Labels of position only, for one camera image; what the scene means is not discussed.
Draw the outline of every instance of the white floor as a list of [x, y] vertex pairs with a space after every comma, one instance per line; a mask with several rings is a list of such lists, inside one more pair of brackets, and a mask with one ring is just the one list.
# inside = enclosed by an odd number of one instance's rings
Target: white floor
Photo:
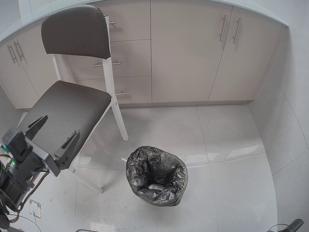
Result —
[[[265, 150], [247, 105], [121, 109], [122, 140], [111, 111], [74, 162], [99, 194], [67, 171], [49, 175], [32, 199], [42, 204], [42, 232], [266, 232], [277, 222], [276, 197]], [[189, 182], [176, 207], [155, 207], [131, 191], [126, 159], [150, 145], [175, 154]], [[29, 205], [21, 212], [33, 220]], [[36, 231], [21, 218], [13, 227]]]

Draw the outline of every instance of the trash can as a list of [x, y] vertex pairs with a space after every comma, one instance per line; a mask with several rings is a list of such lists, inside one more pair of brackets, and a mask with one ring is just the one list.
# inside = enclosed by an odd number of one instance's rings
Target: trash can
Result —
[[176, 206], [188, 184], [187, 167], [177, 156], [142, 146], [128, 158], [127, 180], [135, 195], [155, 206]]

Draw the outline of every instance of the chair backrest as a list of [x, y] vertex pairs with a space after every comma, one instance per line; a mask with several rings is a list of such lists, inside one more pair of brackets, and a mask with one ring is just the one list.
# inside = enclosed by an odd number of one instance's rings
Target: chair backrest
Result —
[[42, 23], [42, 41], [47, 54], [68, 54], [108, 59], [108, 30], [102, 11], [94, 5], [79, 5], [49, 15]]

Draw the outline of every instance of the chair leg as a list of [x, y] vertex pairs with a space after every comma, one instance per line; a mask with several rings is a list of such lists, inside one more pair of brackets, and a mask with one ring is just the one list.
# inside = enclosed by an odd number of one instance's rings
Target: chair leg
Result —
[[82, 173], [80, 173], [78, 170], [75, 169], [75, 167], [70, 166], [68, 169], [75, 177], [83, 181], [85, 184], [90, 186], [91, 188], [95, 189], [99, 193], [103, 193], [103, 189], [99, 188], [96, 184], [94, 184], [92, 181], [89, 180], [86, 176], [84, 176]]
[[119, 108], [117, 100], [112, 103], [112, 109], [113, 109], [115, 119], [117, 121], [117, 125], [118, 125], [119, 130], [120, 130], [122, 139], [124, 141], [128, 141], [129, 137], [128, 137], [127, 130], [126, 130], [126, 127], [125, 127], [125, 123], [123, 122], [123, 119], [122, 119], [122, 115], [121, 115], [120, 108]]

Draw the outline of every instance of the garbage bag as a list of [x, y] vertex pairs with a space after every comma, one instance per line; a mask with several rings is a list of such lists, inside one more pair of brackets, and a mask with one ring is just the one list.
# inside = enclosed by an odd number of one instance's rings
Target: garbage bag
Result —
[[[183, 161], [151, 146], [139, 147], [131, 153], [126, 175], [133, 193], [156, 206], [178, 205], [188, 183], [187, 167]], [[156, 184], [162, 185], [164, 190], [156, 189]]]

